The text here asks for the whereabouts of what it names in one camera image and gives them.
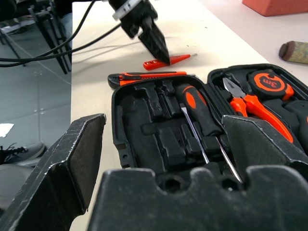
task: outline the white table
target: white table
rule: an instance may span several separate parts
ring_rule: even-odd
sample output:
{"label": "white table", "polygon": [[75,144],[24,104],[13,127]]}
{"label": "white table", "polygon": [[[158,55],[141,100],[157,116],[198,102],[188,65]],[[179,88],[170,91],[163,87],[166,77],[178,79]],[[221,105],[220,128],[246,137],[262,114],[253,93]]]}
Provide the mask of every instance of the white table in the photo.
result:
{"label": "white table", "polygon": [[278,56],[282,44],[308,41],[308,13],[264,17],[242,4],[243,0],[199,1],[270,63],[308,85],[307,64],[286,62]]}
{"label": "white table", "polygon": [[[73,26],[77,27],[89,3],[73,4]],[[158,12],[158,27],[164,33],[171,55],[197,53],[197,56],[158,71],[186,71],[206,82],[210,71],[237,64],[267,63],[245,41],[233,33],[197,0],[152,1]],[[113,9],[107,2],[96,2],[73,41],[79,47],[114,27]],[[105,113],[107,124],[103,135],[101,165],[89,211],[92,211],[102,173],[121,168],[113,145],[111,96],[107,83],[111,73],[144,72],[142,63],[153,59],[138,39],[131,40],[120,28],[95,45],[73,55],[72,121],[82,116]],[[71,230],[86,230],[88,212],[78,217]]]}

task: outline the orange screwdriver handle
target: orange screwdriver handle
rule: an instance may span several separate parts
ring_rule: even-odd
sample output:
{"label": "orange screwdriver handle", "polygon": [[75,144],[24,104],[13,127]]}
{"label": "orange screwdriver handle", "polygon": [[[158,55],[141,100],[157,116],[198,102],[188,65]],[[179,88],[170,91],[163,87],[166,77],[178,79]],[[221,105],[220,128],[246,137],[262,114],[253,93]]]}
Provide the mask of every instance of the orange screwdriver handle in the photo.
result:
{"label": "orange screwdriver handle", "polygon": [[276,128],[289,142],[293,143],[293,137],[285,125],[269,110],[267,110],[258,100],[256,95],[246,95],[244,97],[247,111],[259,118],[268,121]]}
{"label": "orange screwdriver handle", "polygon": [[233,98],[230,104],[239,116],[248,117],[246,112],[246,104],[242,98]]}
{"label": "orange screwdriver handle", "polygon": [[185,106],[193,118],[199,123],[204,136],[213,136],[221,133],[209,111],[202,94],[192,85],[181,84],[177,87],[177,96],[184,101]]}
{"label": "orange screwdriver handle", "polygon": [[185,75],[187,75],[185,71],[145,72],[145,73],[132,72],[132,73],[119,74],[119,79],[120,79],[120,86],[123,86],[129,83],[134,83],[146,79],[185,76]]}

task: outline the orange box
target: orange box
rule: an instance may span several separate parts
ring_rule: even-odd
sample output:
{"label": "orange box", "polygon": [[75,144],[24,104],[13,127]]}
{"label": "orange box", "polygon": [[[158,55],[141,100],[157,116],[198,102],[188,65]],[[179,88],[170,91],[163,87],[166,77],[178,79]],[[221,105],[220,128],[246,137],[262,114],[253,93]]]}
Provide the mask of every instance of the orange box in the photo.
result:
{"label": "orange box", "polygon": [[263,16],[308,12],[308,0],[243,0],[243,4]]}

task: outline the black cable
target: black cable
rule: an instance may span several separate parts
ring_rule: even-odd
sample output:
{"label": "black cable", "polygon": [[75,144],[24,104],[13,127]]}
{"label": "black cable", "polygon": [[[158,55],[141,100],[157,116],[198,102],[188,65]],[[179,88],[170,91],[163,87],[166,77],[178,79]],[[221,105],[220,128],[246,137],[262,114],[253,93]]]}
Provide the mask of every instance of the black cable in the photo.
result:
{"label": "black cable", "polygon": [[[69,39],[67,39],[64,43],[60,44],[59,46],[57,46],[57,47],[51,49],[50,51],[48,51],[48,52],[46,52],[46,53],[43,53],[43,54],[40,54],[40,55],[37,56],[36,58],[38,58],[38,57],[44,57],[44,56],[46,56],[46,55],[49,55],[49,54],[53,53],[54,51],[57,51],[58,49],[64,47],[64,46],[65,46],[66,44],[68,44],[70,41],[72,41],[73,38],[75,38],[76,35],[78,34],[78,32],[80,31],[80,29],[81,29],[83,23],[85,22],[85,20],[86,20],[86,18],[87,18],[87,16],[88,16],[88,14],[89,14],[89,12],[90,12],[92,6],[95,4],[95,2],[96,2],[96,0],[92,0],[92,1],[91,1],[90,5],[88,6],[86,12],[84,13],[84,15],[83,15],[83,17],[82,17],[82,19],[81,19],[81,21],[80,21],[80,23],[79,23],[79,25],[78,25],[76,31],[72,34],[72,36],[71,36]],[[22,65],[22,64],[27,64],[27,63],[29,63],[29,62],[31,62],[31,61],[23,62],[23,61],[21,61],[21,60],[19,60],[19,59],[14,59],[13,61],[10,61],[10,62],[20,62],[19,65]],[[1,62],[9,62],[9,61],[7,61],[7,59],[1,58]]]}
{"label": "black cable", "polygon": [[[73,52],[77,52],[79,50],[82,50],[86,47],[89,47],[91,45],[93,45],[94,43],[100,41],[101,39],[103,39],[104,37],[110,35],[112,32],[114,32],[115,30],[117,30],[119,27],[121,26],[121,24],[116,25],[115,27],[113,27],[111,30],[109,30],[108,32],[106,32],[105,34],[99,36],[98,38],[96,38],[95,40],[81,46],[78,47],[76,49],[72,49],[70,51],[66,51],[66,52],[62,52],[60,54],[55,54],[55,55],[50,55],[50,56],[45,56],[45,57],[35,57],[35,58],[31,58],[31,59],[21,59],[21,60],[31,60],[31,61],[40,61],[40,60],[47,60],[47,59],[53,59],[53,58],[57,58],[63,55],[67,55],[67,54],[71,54]],[[0,64],[0,67],[12,67],[12,66],[19,66],[22,65],[24,62],[20,62],[20,63],[14,63],[14,64]]]}

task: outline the red screwdriver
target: red screwdriver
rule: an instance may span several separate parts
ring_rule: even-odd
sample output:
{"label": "red screwdriver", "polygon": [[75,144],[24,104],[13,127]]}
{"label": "red screwdriver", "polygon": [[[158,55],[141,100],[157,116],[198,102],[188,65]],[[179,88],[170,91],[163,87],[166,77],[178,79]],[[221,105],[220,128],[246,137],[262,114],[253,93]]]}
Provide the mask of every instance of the red screwdriver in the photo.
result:
{"label": "red screwdriver", "polygon": [[[195,55],[197,55],[197,54],[184,54],[184,55],[170,56],[170,63],[171,63],[171,65],[176,64],[180,61],[183,61],[183,60],[188,59],[188,58],[195,56]],[[166,63],[163,63],[163,62],[161,62],[157,59],[143,63],[144,69],[146,69],[148,71],[158,69],[158,68],[161,68],[161,67],[164,67],[164,66],[169,66],[169,65],[166,64]]]}

